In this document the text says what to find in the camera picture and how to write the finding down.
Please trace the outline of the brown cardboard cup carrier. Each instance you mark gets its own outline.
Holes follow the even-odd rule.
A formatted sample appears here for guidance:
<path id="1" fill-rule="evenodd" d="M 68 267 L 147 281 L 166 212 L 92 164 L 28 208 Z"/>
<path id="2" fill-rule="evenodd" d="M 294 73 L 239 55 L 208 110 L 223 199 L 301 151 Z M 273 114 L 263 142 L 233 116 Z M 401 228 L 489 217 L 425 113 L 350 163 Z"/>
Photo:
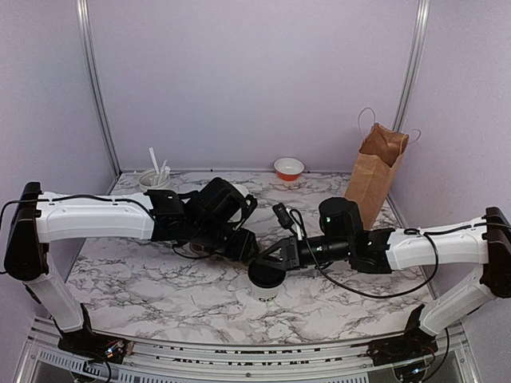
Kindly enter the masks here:
<path id="1" fill-rule="evenodd" d="M 212 256 L 215 254 L 215 251 L 212 250 L 210 247 L 205 247 L 200 244 L 190 243 L 188 245 L 188 248 L 193 254 L 199 257 Z"/>

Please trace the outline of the brown paper bag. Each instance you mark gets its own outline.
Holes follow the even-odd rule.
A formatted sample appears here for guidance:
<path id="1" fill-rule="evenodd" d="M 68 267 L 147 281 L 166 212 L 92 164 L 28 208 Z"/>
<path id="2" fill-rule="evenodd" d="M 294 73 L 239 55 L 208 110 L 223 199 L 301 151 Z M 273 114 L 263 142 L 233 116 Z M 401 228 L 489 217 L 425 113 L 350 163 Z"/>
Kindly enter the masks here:
<path id="1" fill-rule="evenodd" d="M 344 197 L 357 203 L 364 229 L 376 222 L 409 143 L 408 134 L 376 121 L 363 138 Z"/>

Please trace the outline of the white paper cup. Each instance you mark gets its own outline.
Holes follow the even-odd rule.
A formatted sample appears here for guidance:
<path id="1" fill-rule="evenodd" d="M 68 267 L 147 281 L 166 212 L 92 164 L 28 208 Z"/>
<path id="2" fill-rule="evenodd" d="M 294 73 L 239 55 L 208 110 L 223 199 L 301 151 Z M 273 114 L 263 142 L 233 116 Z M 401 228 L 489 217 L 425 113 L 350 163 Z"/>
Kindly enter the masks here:
<path id="1" fill-rule="evenodd" d="M 257 302 L 269 303 L 273 302 L 279 293 L 281 284 L 256 284 L 251 283 L 252 297 Z"/>

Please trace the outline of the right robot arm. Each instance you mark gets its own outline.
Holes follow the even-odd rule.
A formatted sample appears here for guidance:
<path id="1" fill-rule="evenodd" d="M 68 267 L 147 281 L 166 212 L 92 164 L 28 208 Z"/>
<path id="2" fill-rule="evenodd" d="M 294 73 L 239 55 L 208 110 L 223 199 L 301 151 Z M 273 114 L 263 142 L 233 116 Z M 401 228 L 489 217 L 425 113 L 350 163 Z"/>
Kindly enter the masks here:
<path id="1" fill-rule="evenodd" d="M 367 354 L 374 365 L 422 357 L 437 351 L 436 337 L 496 298 L 510 296 L 510 224 L 489 207 L 481 218 L 429 229 L 378 229 L 362 225 L 357 203 L 341 197 L 319 205 L 320 236 L 310 237 L 295 209 L 273 207 L 280 225 L 293 235 L 259 253 L 248 268 L 251 284 L 277 289 L 286 273 L 346 261 L 363 274 L 447 263 L 473 263 L 473 271 L 440 298 L 414 309 L 403 333 L 372 341 Z"/>

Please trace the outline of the black plastic cup lid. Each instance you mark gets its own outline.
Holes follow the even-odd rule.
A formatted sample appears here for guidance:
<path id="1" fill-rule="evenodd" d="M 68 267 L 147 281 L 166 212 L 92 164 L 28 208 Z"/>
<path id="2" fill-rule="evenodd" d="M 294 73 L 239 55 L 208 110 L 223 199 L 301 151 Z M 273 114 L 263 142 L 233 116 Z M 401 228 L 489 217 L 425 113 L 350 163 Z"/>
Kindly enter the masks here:
<path id="1" fill-rule="evenodd" d="M 248 278 L 257 287 L 271 289 L 283 283 L 286 271 L 252 262 L 248 267 Z"/>

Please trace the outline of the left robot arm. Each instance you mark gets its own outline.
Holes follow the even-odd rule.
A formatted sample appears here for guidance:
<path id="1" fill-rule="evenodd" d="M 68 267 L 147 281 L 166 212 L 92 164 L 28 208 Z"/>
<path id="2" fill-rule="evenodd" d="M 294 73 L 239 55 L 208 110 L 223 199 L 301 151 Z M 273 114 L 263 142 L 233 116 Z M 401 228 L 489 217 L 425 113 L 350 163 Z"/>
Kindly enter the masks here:
<path id="1" fill-rule="evenodd" d="M 220 177 L 199 191 L 148 190 L 131 195 L 61 195 L 29 182 L 13 201 L 4 268 L 43 305 L 60 334 L 59 349 L 98 362 L 123 362 L 131 341 L 93 330 L 88 310 L 69 291 L 50 256 L 65 239 L 131 238 L 193 245 L 206 256 L 248 263 L 258 252 L 244 228 L 257 208 L 253 195 Z"/>

